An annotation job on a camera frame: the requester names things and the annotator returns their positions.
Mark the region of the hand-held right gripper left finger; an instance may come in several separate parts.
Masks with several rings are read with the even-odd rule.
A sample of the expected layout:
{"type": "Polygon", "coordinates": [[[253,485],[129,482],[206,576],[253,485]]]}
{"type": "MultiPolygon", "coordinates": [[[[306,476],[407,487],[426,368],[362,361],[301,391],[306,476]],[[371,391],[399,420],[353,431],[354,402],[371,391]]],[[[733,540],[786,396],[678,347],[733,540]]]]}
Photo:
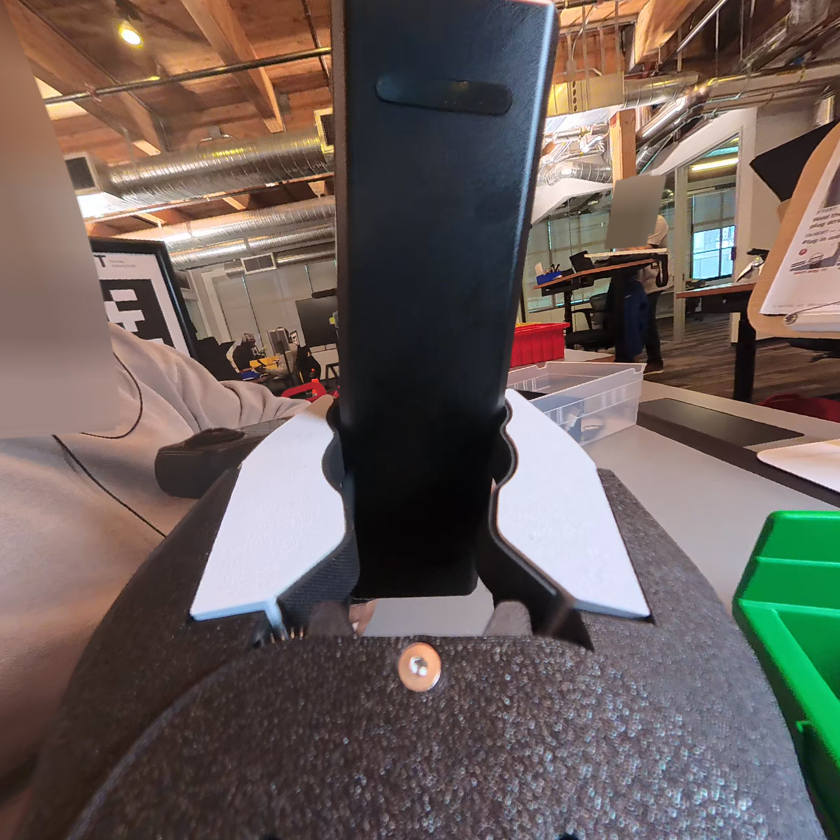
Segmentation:
{"type": "Polygon", "coordinates": [[[340,436],[325,395],[245,458],[190,615],[262,613],[277,635],[309,625],[322,602],[346,604],[360,577],[340,436]]]}

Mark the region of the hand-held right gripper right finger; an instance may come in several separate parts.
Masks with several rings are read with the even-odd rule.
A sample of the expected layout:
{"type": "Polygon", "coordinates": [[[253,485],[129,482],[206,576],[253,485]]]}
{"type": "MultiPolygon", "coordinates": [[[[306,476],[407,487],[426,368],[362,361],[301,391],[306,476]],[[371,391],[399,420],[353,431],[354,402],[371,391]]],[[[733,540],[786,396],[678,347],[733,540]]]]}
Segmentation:
{"type": "Polygon", "coordinates": [[[592,459],[520,392],[505,392],[476,570],[493,598],[488,635],[593,648],[583,614],[651,623],[592,459]]]}

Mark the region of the black metal usb hub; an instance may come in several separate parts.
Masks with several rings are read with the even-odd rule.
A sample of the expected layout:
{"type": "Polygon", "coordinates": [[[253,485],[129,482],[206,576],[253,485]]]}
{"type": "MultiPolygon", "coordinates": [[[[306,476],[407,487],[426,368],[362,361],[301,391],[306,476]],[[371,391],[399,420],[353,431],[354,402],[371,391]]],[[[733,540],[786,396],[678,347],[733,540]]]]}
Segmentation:
{"type": "Polygon", "coordinates": [[[360,599],[476,587],[557,28],[552,2],[331,3],[360,599]]]}

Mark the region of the red object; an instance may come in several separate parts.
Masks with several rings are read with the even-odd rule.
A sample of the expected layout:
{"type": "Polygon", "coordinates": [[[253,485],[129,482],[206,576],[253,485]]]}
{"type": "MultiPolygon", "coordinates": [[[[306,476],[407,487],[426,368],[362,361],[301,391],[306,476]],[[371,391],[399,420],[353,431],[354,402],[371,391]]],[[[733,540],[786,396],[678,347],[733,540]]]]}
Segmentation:
{"type": "Polygon", "coordinates": [[[294,385],[290,388],[287,388],[280,394],[280,396],[284,398],[306,401],[309,403],[314,403],[322,396],[330,396],[332,398],[337,398],[338,395],[339,388],[337,386],[327,387],[327,385],[325,385],[319,379],[314,379],[309,382],[294,385]]]}

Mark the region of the clear plastic tray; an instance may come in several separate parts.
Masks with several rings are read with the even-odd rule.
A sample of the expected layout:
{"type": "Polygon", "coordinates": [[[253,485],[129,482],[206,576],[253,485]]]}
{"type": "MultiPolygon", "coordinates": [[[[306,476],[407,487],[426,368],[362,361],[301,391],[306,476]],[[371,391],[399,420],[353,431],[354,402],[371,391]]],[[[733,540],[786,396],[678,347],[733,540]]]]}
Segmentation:
{"type": "Polygon", "coordinates": [[[644,365],[550,361],[512,370],[507,387],[586,447],[637,424],[644,365]]]}

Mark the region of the person in grey sweatshirt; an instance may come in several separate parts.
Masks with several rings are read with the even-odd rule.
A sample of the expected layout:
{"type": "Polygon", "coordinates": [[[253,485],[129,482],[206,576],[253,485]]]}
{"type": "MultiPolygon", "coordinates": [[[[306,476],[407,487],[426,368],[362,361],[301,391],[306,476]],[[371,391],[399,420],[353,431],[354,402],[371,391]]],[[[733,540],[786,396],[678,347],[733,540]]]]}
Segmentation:
{"type": "Polygon", "coordinates": [[[36,755],[93,630],[193,507],[154,474],[158,451],[214,427],[291,417],[302,400],[216,380],[163,343],[109,325],[120,415],[93,434],[1,447],[1,772],[36,755]]]}

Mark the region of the black and white framed poster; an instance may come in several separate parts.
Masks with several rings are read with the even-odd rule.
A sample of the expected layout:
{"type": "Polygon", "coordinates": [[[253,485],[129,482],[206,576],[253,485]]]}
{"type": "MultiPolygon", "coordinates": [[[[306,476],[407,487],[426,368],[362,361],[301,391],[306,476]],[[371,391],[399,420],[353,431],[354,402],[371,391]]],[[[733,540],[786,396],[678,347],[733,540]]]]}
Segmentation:
{"type": "Polygon", "coordinates": [[[89,237],[111,323],[197,359],[196,330],[161,241],[89,237]]]}

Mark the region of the red plastic bin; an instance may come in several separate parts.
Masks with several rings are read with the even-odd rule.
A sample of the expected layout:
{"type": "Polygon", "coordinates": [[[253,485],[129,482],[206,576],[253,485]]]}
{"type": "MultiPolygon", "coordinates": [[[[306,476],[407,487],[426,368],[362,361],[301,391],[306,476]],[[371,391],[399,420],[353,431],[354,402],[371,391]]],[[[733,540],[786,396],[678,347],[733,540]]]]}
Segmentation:
{"type": "Polygon", "coordinates": [[[514,329],[510,368],[561,361],[565,355],[568,322],[518,323],[514,329]]]}

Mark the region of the black office chair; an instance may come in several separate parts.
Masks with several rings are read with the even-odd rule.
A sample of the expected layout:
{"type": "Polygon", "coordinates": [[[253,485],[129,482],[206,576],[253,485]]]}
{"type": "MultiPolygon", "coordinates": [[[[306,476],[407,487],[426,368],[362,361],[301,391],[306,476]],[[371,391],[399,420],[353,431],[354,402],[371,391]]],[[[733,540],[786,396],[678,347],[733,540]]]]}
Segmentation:
{"type": "Polygon", "coordinates": [[[615,338],[611,324],[612,303],[607,292],[590,297],[586,306],[572,317],[582,316],[585,325],[581,329],[572,326],[565,332],[565,345],[572,350],[607,352],[614,350],[615,338]]]}

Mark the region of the green plastic bin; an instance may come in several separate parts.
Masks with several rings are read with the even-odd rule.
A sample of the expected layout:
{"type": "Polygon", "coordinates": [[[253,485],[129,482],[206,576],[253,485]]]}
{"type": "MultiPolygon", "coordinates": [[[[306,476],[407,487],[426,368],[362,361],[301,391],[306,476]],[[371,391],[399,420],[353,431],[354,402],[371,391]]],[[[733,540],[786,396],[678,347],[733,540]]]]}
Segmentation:
{"type": "Polygon", "coordinates": [[[731,611],[779,703],[827,832],[838,837],[839,514],[769,515],[731,611]]]}

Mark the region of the wooden standing desk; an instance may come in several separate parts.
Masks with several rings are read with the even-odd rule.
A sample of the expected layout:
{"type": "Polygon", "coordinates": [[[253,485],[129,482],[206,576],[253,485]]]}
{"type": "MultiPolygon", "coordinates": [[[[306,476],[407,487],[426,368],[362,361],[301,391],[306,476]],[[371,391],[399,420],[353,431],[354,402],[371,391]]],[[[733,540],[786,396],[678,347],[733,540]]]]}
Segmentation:
{"type": "Polygon", "coordinates": [[[563,295],[565,321],[571,326],[572,295],[575,291],[591,288],[598,280],[608,280],[607,293],[612,303],[612,329],[614,330],[614,360],[618,363],[633,363],[642,352],[647,325],[647,295],[644,287],[636,283],[637,273],[646,266],[662,259],[667,250],[617,251],[602,255],[581,252],[573,255],[572,269],[538,274],[537,290],[544,298],[563,295]]]}

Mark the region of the wooden desk with black legs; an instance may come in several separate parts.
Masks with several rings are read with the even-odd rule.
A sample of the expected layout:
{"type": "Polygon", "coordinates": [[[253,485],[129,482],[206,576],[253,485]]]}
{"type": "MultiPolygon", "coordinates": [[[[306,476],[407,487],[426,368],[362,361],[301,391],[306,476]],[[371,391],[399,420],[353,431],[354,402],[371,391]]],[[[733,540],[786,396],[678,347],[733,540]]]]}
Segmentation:
{"type": "Polygon", "coordinates": [[[731,283],[676,293],[676,299],[699,300],[711,313],[737,314],[732,399],[742,403],[753,400],[753,382],[757,333],[748,318],[749,301],[754,282],[731,283]]]}

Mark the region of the black panel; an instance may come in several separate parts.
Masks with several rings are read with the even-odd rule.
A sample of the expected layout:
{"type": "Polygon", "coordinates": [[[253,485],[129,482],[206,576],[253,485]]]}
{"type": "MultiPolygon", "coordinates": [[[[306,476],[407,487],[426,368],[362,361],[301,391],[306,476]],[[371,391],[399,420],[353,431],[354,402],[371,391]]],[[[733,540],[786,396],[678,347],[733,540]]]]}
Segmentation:
{"type": "Polygon", "coordinates": [[[781,203],[790,200],[809,158],[838,124],[835,119],[759,154],[752,171],[781,203]]]}

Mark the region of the dark wall screen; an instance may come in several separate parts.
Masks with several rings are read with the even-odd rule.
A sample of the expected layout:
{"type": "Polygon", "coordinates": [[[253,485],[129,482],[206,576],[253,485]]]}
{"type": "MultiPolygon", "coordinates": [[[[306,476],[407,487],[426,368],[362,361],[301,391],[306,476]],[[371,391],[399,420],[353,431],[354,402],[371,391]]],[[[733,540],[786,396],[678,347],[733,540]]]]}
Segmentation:
{"type": "Polygon", "coordinates": [[[295,301],[295,306],[303,344],[309,348],[337,344],[336,318],[339,302],[336,295],[300,299],[295,301]]]}

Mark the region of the silver ventilation duct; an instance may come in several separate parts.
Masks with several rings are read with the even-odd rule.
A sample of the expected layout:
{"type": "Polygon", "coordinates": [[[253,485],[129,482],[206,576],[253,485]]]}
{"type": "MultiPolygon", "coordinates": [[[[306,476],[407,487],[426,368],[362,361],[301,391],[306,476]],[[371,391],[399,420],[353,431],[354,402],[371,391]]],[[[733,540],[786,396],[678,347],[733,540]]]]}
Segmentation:
{"type": "Polygon", "coordinates": [[[193,150],[112,165],[105,178],[113,195],[138,203],[162,203],[249,191],[332,172],[333,147],[312,129],[211,141],[193,150]]]}

